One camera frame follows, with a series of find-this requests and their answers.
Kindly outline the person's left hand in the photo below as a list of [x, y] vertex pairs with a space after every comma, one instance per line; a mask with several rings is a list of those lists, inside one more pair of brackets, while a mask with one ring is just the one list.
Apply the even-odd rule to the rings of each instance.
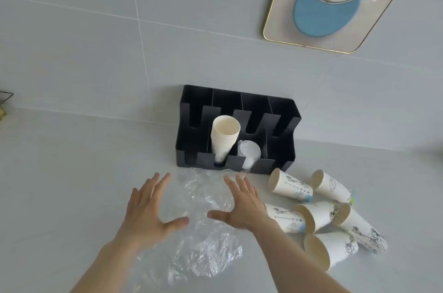
[[115, 238], [133, 241], [141, 251], [169, 236], [163, 234], [164, 222], [159, 219], [159, 207], [170, 178], [170, 173], [166, 173], [163, 178], [159, 177], [149, 201], [144, 201], [144, 186], [140, 189], [133, 188], [123, 223]]

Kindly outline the person's right hand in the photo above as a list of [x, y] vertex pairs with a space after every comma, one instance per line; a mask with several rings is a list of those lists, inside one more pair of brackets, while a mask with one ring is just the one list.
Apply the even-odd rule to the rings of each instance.
[[236, 175], [235, 180], [232, 180], [228, 175], [223, 177], [225, 184], [228, 186], [233, 200], [234, 208], [232, 209], [236, 225], [230, 225], [233, 228], [247, 229], [253, 232], [255, 228], [262, 222], [268, 214], [266, 212], [263, 202], [260, 200], [257, 189], [251, 184], [250, 190], [252, 192], [252, 199], [237, 199], [236, 198]]

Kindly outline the clear plastic cup stack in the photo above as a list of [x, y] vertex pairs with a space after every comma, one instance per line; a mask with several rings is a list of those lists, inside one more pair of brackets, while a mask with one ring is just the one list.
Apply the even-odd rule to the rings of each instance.
[[244, 157], [243, 170], [250, 170], [261, 157], [261, 149], [257, 143], [251, 140], [240, 140], [238, 143], [237, 156]]

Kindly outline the person's left forearm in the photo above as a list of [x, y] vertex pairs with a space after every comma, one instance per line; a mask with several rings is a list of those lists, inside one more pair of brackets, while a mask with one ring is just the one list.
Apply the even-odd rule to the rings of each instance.
[[69, 293], [121, 293], [138, 252], [133, 241], [114, 238]]

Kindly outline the black cup organizer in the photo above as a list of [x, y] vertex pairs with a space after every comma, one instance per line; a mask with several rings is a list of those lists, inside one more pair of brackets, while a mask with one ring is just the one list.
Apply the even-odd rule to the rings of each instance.
[[215, 161], [210, 133], [213, 121], [221, 115], [239, 121], [238, 140], [250, 140], [260, 147], [251, 173], [270, 175], [276, 168], [286, 172], [295, 161], [294, 130], [302, 117], [294, 100], [187, 84], [180, 99], [175, 144], [178, 167], [246, 171], [237, 143], [223, 162]]

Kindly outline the person's right forearm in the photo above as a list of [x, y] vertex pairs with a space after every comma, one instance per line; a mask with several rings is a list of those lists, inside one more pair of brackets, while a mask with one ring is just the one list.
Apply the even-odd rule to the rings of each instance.
[[269, 266], [278, 293], [350, 293], [315, 264], [270, 218], [251, 229]]

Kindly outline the pile of printed paper cups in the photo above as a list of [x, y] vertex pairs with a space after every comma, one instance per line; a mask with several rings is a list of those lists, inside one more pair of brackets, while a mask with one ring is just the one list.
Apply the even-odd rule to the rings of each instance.
[[352, 207], [352, 192], [323, 170], [315, 171], [306, 184], [275, 168], [268, 189], [301, 201], [292, 210], [264, 207], [285, 233], [305, 234], [305, 252], [324, 271], [356, 254], [359, 246], [375, 254], [388, 250], [385, 238]]

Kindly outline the stack of plain paper cups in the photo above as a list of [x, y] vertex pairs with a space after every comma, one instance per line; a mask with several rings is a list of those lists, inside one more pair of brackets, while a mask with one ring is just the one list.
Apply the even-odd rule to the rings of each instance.
[[237, 143], [240, 134], [240, 122], [229, 115], [221, 115], [214, 119], [211, 138], [211, 152], [215, 154], [215, 164], [221, 165], [227, 158], [232, 147]]

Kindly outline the clear plastic bag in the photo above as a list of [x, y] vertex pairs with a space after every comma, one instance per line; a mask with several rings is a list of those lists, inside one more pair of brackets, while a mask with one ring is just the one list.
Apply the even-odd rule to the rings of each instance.
[[159, 217], [188, 217], [189, 225], [142, 252], [131, 270], [126, 292], [154, 293], [196, 277], [214, 277], [243, 255], [237, 231], [207, 217], [210, 210], [229, 212], [233, 196], [224, 182], [231, 170], [179, 169], [168, 184]]

